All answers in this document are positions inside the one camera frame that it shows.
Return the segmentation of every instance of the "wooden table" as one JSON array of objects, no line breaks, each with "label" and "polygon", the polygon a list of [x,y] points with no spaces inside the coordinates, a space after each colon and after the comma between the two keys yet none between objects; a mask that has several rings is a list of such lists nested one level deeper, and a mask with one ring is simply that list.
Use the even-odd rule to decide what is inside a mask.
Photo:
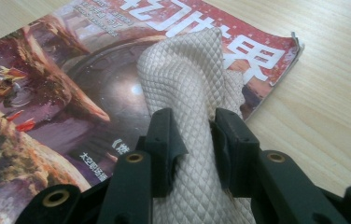
[{"label": "wooden table", "polygon": [[[0,0],[0,37],[68,0]],[[289,36],[305,51],[248,121],[263,149],[290,155],[318,186],[351,185],[351,0],[207,0],[261,30]]]}]

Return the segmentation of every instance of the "table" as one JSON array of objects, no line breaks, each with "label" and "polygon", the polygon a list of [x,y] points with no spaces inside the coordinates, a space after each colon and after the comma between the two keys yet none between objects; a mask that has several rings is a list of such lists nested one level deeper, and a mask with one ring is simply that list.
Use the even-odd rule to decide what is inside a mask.
[{"label": "table", "polygon": [[[0,0],[0,37],[68,0]],[[263,149],[290,155],[321,188],[351,185],[351,0],[207,0],[261,30],[295,31],[306,48],[247,122]]]}]

